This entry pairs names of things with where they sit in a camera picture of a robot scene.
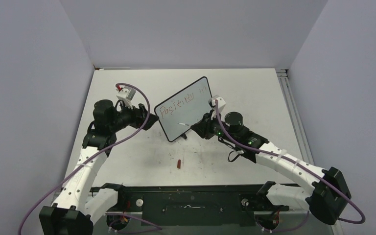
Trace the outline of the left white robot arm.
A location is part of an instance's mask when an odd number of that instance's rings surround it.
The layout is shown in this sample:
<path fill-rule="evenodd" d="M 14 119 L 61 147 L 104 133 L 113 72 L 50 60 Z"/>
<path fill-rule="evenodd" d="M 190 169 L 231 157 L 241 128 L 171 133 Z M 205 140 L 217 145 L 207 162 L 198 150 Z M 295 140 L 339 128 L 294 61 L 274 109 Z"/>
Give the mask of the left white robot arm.
<path fill-rule="evenodd" d="M 111 207 L 120 211 L 126 206 L 125 195 L 112 189 L 87 202 L 87 197 L 101 166 L 105 163 L 116 133 L 128 126 L 150 129 L 158 117 L 142 103 L 137 107 L 116 105 L 110 100 L 94 104 L 94 120 L 87 129 L 79 158 L 73 172 L 62 183 L 62 191 L 51 206 L 42 207 L 39 219 L 45 235 L 91 235 L 94 224 Z"/>

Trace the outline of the small black-framed whiteboard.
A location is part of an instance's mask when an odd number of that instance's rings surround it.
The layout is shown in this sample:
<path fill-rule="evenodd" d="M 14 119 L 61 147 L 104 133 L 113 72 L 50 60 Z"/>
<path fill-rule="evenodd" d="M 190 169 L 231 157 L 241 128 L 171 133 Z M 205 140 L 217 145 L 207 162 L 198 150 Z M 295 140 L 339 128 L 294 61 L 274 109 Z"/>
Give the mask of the small black-framed whiteboard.
<path fill-rule="evenodd" d="M 155 115 L 168 142 L 175 141 L 189 130 L 178 122 L 193 125 L 211 110 L 211 97 L 208 78 L 203 76 L 155 106 Z"/>

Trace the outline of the aluminium frame rail right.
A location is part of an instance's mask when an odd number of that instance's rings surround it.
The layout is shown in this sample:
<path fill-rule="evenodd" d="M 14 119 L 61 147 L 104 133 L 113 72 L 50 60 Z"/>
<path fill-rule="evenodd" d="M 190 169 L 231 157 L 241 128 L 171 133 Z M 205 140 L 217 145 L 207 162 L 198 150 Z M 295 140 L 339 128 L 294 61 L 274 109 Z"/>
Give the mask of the aluminium frame rail right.
<path fill-rule="evenodd" d="M 306 162 L 313 165 L 314 159 L 302 124 L 301 117 L 296 106 L 295 99 L 293 97 L 292 89 L 289 83 L 288 70 L 276 69 L 276 74 L 292 121 L 301 155 Z"/>

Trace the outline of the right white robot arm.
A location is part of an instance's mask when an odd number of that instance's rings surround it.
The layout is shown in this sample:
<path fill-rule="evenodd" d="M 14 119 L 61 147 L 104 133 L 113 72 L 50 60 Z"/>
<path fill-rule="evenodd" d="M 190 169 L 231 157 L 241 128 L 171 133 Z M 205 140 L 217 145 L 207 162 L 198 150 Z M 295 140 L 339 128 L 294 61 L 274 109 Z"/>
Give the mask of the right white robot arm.
<path fill-rule="evenodd" d="M 257 196 L 258 205 L 264 210 L 273 206 L 300 208 L 310 211 L 321 222 L 334 225 L 351 198 L 339 169 L 324 169 L 293 157 L 244 126 L 243 116 L 238 112 L 228 113 L 223 122 L 206 113 L 190 128 L 206 140 L 216 136 L 219 142 L 233 147 L 240 156 L 276 171 L 299 186 L 269 183 Z"/>

